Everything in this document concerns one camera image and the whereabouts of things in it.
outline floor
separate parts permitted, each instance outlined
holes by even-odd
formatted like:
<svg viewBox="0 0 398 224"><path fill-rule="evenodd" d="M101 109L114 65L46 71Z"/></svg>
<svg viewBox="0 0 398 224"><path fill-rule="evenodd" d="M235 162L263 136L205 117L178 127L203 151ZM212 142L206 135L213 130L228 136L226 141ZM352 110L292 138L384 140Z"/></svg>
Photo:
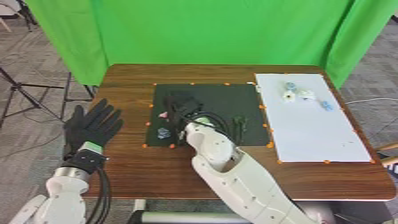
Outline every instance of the floor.
<svg viewBox="0 0 398 224"><path fill-rule="evenodd" d="M39 28L27 32L22 20L7 20L13 33L0 27L0 65L14 79L36 84L62 86L68 76L62 59ZM398 98L398 24L389 23L366 56L357 65L341 95L348 101L377 97ZM0 80L0 108L6 107L9 84ZM39 96L43 90L29 88ZM71 97L87 98L78 83L71 85ZM48 107L61 109L62 91L52 90L45 98ZM77 103L68 103L66 116ZM20 95L11 110L27 108ZM350 104L373 146L398 141L398 102L373 101ZM29 198L45 193L45 180L50 178L62 154L62 123L43 111L34 110L6 121L0 130L0 223L7 223ZM107 223L125 223L133 202L114 200ZM391 214L398 217L398 200L388 202ZM221 201L149 201L151 210L228 211Z"/></svg>

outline glove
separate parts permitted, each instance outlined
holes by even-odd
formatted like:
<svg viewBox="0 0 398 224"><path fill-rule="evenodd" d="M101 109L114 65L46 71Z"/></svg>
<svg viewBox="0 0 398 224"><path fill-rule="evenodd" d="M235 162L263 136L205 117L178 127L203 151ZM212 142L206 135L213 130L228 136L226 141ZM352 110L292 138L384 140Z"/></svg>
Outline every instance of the glove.
<svg viewBox="0 0 398 224"><path fill-rule="evenodd" d="M121 130L121 110L114 112L114 106L107 104L107 99L101 99L87 114L84 114L84 107L80 105L75 107L75 113L64 125L64 160L73 157L87 141L105 147Z"/></svg>

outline wooden table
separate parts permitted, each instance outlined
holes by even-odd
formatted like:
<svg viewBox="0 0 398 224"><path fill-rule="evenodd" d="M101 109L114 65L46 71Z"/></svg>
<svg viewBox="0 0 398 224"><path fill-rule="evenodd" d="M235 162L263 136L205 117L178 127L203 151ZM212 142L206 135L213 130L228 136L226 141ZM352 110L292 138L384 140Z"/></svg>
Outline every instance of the wooden table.
<svg viewBox="0 0 398 224"><path fill-rule="evenodd" d="M192 148L142 148L151 115L155 83L231 83L256 81L254 73L322 73L315 66L114 65L94 101L107 98L123 109L125 127L107 146L107 172L116 198L217 199L192 169ZM389 200L395 185L350 110L325 75L375 163L283 163L276 149L242 147L270 171L293 200ZM93 180L87 197L98 195Z"/></svg>

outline dark green mat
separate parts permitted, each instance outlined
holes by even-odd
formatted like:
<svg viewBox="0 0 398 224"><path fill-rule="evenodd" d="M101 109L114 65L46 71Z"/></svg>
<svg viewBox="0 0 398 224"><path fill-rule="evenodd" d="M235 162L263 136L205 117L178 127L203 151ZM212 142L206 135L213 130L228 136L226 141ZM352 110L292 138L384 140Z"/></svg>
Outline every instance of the dark green mat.
<svg viewBox="0 0 398 224"><path fill-rule="evenodd" d="M249 84L238 85L157 85L153 99L151 126L148 128L146 144L149 146L169 146L178 143L176 130L171 123L158 117L165 112L164 98L173 91L190 92L190 95L203 103L203 110L217 113L224 118L229 129L233 130L233 117L247 118L247 131L244 133L242 146L265 146L268 144L268 133L263 128L263 112L260 110L260 100L256 88ZM171 130L171 138L158 139L158 129Z"/></svg>

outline white board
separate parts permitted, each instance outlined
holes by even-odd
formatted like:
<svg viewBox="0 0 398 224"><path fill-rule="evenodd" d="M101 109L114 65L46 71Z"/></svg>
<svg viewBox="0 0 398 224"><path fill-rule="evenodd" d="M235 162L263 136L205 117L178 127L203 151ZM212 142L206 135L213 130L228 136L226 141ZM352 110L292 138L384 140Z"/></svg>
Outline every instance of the white board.
<svg viewBox="0 0 398 224"><path fill-rule="evenodd" d="M267 118L283 162L370 162L372 157L320 74L256 74ZM286 102L286 82L316 100ZM327 111L320 102L334 110Z"/></svg>

